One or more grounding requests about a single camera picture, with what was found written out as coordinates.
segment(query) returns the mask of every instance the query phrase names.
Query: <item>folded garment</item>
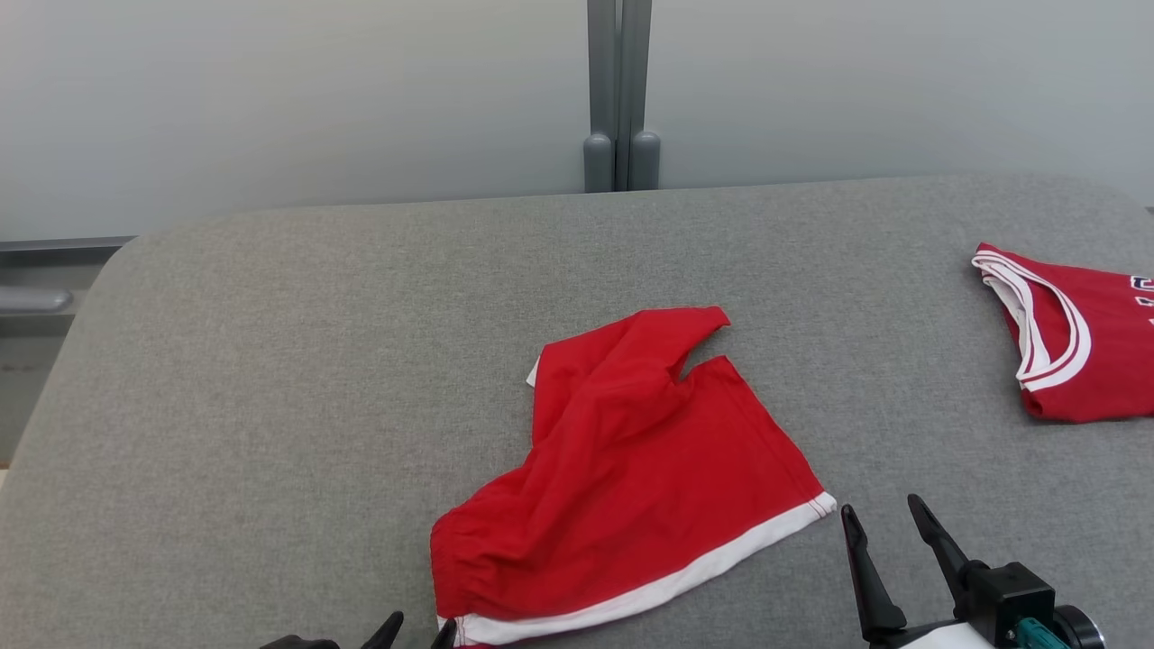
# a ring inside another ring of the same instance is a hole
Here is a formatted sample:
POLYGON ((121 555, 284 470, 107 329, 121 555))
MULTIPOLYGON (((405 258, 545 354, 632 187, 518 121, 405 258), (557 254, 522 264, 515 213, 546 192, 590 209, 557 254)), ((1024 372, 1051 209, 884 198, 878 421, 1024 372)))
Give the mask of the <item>folded garment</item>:
POLYGON ((727 358, 681 379, 728 323, 718 307, 643 311, 545 348, 524 465, 433 528, 458 646, 639 613, 834 509, 727 358))
POLYGON ((1154 281, 1042 263, 989 244, 973 263, 1018 341, 1026 410, 1073 423, 1154 415, 1154 281))

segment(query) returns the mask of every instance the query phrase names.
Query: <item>folded red jersey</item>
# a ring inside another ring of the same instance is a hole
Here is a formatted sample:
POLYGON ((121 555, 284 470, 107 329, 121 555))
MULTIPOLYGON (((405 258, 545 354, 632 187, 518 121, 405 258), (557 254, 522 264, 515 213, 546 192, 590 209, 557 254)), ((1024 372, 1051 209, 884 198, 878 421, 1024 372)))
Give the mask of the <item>folded red jersey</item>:
POLYGON ((643 311, 545 348, 524 465, 433 528, 458 646, 652 609, 833 510, 727 358, 680 379, 728 323, 718 307, 643 311))
POLYGON ((973 263, 1005 306, 1032 415, 1074 423, 1154 415, 1154 281, 989 244, 973 263))

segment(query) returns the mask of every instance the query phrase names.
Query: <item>gray table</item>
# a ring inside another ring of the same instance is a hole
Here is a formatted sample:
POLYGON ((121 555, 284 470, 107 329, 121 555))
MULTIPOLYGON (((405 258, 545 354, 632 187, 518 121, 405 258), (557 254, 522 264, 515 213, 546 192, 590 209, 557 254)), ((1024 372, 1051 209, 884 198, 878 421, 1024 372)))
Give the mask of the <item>gray table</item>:
MULTIPOLYGON (((294 209, 142 237, 76 316, 0 491, 13 649, 359 647, 434 633, 428 530, 529 448, 540 348, 719 304, 728 355, 852 502, 912 624, 950 610, 905 495, 1021 560, 1115 647, 1154 610, 1154 422, 1032 422, 981 240, 1154 273, 1124 195, 946 177, 294 209)), ((830 517, 541 647, 861 647, 830 517)))

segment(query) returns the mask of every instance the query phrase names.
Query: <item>red jersey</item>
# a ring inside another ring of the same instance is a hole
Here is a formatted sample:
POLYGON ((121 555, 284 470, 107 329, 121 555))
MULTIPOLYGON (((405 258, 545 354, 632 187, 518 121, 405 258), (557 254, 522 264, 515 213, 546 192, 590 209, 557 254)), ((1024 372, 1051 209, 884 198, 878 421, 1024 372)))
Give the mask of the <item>red jersey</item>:
POLYGON ((973 260, 1018 340, 1026 409, 1085 423, 1154 415, 1154 279, 1042 263, 982 244, 973 260))
POLYGON ((643 311, 546 345, 532 450, 433 528, 439 618, 505 644, 668 602, 833 512, 725 357, 682 379, 718 307, 643 311))

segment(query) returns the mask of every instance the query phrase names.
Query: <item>white neckline trim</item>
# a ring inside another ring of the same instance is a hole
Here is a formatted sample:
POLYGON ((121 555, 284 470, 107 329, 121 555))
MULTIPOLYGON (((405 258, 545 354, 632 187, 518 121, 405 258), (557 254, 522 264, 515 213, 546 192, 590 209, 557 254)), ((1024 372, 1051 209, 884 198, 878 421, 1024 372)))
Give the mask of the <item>white neckline trim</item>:
MULTIPOLYGON (((681 570, 599 604, 547 618, 494 620, 474 613, 457 619, 455 647, 508 644, 526 637, 549 635, 620 620, 660 606, 674 597, 725 573, 755 552, 769 547, 831 514, 838 502, 826 492, 757 524, 729 543, 702 554, 681 570)), ((447 620, 437 617, 437 628, 447 620)))
MULTIPOLYGON (((1047 282, 1036 273, 994 251, 979 251, 974 255, 972 263, 989 275, 997 276, 1001 281, 1006 282, 1012 289, 1014 289, 1014 293, 1021 300, 1020 306, 1025 307, 1022 316, 1028 321, 1029 327, 1033 330, 1039 330, 1039 326, 1037 321, 1034 319, 1033 299, 1029 299, 1028 303, 1027 300, 1021 299, 1022 294, 1028 294, 1029 292, 1029 286, 1025 284, 1024 281, 1033 282, 1049 289, 1058 298, 1058 303, 1062 305, 1062 311, 1064 312, 1066 322, 1070 327, 1070 341, 1066 344, 1066 349, 1062 356, 1050 363, 1042 364, 1037 363, 1037 359, 1035 359, 1034 363, 1028 364, 1028 367, 1024 364, 1018 372, 1018 381, 1021 383, 1022 388, 1034 391, 1059 386, 1074 378, 1086 365, 1086 360, 1089 358, 1091 333, 1089 326, 1086 323, 1086 319, 1082 318, 1081 312, 1078 311, 1077 306, 1074 306, 1073 300, 1062 292, 1061 289, 1050 282, 1047 282)), ((1006 304, 1005 293, 1003 291, 995 292, 1001 299, 1003 299, 1003 304, 1006 304)), ((1013 309, 1019 305, 1011 303, 1006 304, 1006 306, 1007 308, 1013 309)), ((1037 343, 1041 343, 1040 336, 1037 337, 1037 343)), ((1027 352, 1031 351, 1025 348, 1019 349, 1021 349, 1024 358, 1027 352)))

